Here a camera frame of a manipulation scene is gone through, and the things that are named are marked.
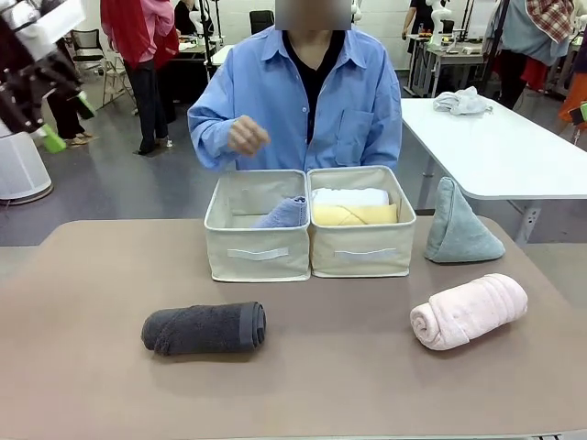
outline white towel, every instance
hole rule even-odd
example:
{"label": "white towel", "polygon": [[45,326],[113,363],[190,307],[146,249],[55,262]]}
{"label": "white towel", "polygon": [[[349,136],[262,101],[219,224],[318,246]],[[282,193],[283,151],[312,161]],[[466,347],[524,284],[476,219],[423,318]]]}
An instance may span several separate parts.
{"label": "white towel", "polygon": [[475,87],[456,93],[441,93],[432,106],[439,112],[450,112],[452,115],[476,115],[492,109],[487,101],[477,94]]}
{"label": "white towel", "polygon": [[386,206],[390,204],[387,192],[375,188],[366,190],[320,188],[312,191],[312,203],[335,206]]}
{"label": "white towel", "polygon": [[448,350],[521,318],[527,302],[515,280],[494,273],[431,296],[410,313],[410,321],[424,346]]}

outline plaid cloth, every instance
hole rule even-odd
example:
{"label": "plaid cloth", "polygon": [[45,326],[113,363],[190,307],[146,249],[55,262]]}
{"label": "plaid cloth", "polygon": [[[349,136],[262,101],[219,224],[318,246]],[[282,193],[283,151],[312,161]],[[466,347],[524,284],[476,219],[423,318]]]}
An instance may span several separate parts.
{"label": "plaid cloth", "polygon": [[571,0],[526,0],[526,11],[537,28],[557,43],[572,33]]}

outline shirt pocket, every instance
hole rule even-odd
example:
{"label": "shirt pocket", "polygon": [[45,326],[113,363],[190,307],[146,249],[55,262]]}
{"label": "shirt pocket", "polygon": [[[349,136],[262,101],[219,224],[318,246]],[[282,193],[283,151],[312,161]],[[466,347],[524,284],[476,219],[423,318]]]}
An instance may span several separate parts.
{"label": "shirt pocket", "polygon": [[338,166],[360,165],[360,158],[367,144],[372,122],[373,113],[343,110],[335,151],[335,161]]}

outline white wall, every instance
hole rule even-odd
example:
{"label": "white wall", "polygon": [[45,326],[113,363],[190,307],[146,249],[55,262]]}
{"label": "white wall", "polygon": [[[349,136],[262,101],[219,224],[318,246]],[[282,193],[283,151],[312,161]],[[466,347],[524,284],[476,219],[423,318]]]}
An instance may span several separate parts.
{"label": "white wall", "polygon": [[[175,5],[178,1],[172,0],[172,3]],[[87,18],[79,29],[100,28],[100,1],[83,0],[83,2]],[[401,39],[405,12],[409,3],[409,0],[363,0],[361,8],[363,19],[359,22],[359,27],[383,43],[397,70],[409,68],[407,43]],[[458,28],[462,22],[466,3],[466,0],[452,0],[447,4],[447,7],[453,11],[453,19]],[[226,36],[225,42],[234,44],[250,35],[249,11],[273,9],[274,0],[221,0],[218,5],[220,26],[222,33]],[[210,7],[216,23],[216,6],[212,0],[210,0]]]}

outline hand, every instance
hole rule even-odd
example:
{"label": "hand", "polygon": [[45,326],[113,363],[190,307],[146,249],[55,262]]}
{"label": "hand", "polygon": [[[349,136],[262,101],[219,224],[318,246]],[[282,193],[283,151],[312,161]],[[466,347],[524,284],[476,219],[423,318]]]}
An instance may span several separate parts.
{"label": "hand", "polygon": [[249,158],[270,142],[269,133],[246,115],[237,119],[228,132],[228,147]]}

